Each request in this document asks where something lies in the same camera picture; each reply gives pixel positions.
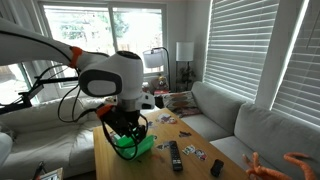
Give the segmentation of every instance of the window blinds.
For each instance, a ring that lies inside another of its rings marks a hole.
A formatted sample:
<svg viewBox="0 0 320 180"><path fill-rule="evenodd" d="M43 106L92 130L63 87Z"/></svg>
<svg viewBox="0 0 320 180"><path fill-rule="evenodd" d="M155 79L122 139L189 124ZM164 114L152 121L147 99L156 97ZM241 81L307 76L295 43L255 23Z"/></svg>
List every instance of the window blinds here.
<svg viewBox="0 0 320 180"><path fill-rule="evenodd" d="M254 101L279 0L213 1L203 81Z"/></svg>
<svg viewBox="0 0 320 180"><path fill-rule="evenodd" d="M308 5L272 110L320 125L320 3L316 3Z"/></svg>

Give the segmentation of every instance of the wooden coffee table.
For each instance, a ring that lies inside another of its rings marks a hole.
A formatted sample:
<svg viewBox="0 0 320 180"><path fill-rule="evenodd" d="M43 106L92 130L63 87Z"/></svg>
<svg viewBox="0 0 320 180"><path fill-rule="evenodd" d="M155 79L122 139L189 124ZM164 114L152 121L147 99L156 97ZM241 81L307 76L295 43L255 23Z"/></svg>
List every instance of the wooden coffee table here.
<svg viewBox="0 0 320 180"><path fill-rule="evenodd" d="M177 124L156 122L155 120L162 113L170 114L176 118ZM157 139L150 150L133 161L123 160L115 153L107 142L102 127L97 127L93 130L97 179L215 179L210 174L210 169L215 159L220 159L224 162L219 179L248 179L244 170L168 109L161 109L146 114L146 117L148 121L153 121L153 124L157 126L156 128L150 128L148 131L148 134L156 135ZM192 135L189 137L179 137L180 131L190 132ZM157 145L170 140L177 141L183 171L174 172L172 170L170 150L168 148L163 150L156 148ZM207 154L206 160L200 160L193 153L185 155L181 150L189 145L194 145L196 149L203 150Z"/></svg>

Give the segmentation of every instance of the lamp shade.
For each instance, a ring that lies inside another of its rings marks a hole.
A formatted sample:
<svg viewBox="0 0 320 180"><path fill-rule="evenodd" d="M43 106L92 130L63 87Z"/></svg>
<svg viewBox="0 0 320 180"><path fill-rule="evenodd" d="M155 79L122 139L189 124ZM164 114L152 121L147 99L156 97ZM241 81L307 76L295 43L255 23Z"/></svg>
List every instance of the lamp shade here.
<svg viewBox="0 0 320 180"><path fill-rule="evenodd" d="M193 42L177 42L177 61L193 61Z"/></svg>
<svg viewBox="0 0 320 180"><path fill-rule="evenodd" d="M164 65L164 58L162 50L148 50L143 52L143 60L146 68L156 68Z"/></svg>

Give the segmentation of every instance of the white sofa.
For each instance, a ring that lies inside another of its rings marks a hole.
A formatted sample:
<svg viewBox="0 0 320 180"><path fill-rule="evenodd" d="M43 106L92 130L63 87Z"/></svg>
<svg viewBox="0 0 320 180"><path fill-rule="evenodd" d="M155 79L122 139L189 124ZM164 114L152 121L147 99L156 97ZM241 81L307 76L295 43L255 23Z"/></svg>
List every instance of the white sofa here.
<svg viewBox="0 0 320 180"><path fill-rule="evenodd" d="M320 127L245 103L227 92L195 82L192 94L200 115L182 118L243 169L242 154L260 154L261 164L293 179L304 179L300 168L283 159L287 152L302 152L320 179Z"/></svg>
<svg viewBox="0 0 320 180"><path fill-rule="evenodd" d="M93 128L100 126L95 113L89 113L77 123L59 121L60 100L40 104L0 116L16 134L12 151L0 168L0 179L31 179L40 161L47 171L63 167L64 178L95 170ZM61 117L71 119L74 98L63 103ZM75 117L85 109L97 107L102 101L77 99Z"/></svg>

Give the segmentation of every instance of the green object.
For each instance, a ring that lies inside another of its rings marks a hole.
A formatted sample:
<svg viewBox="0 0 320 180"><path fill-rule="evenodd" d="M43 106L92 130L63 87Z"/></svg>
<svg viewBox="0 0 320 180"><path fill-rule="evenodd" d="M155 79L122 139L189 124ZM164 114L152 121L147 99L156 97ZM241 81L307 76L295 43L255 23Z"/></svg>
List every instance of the green object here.
<svg viewBox="0 0 320 180"><path fill-rule="evenodd" d="M138 156L140 156L142 153L149 150L153 146L154 144L153 138L154 138L153 135L149 135L146 138L144 138L144 140L142 140L141 143L138 144L138 151L136 156L133 159L137 158ZM131 138L128 138L127 136L120 137L118 134L116 134L114 136L114 139L115 139L115 143L120 147L134 145L133 140ZM126 149L117 148L117 150L124 157L130 158L134 155L135 148L136 147L126 148Z"/></svg>

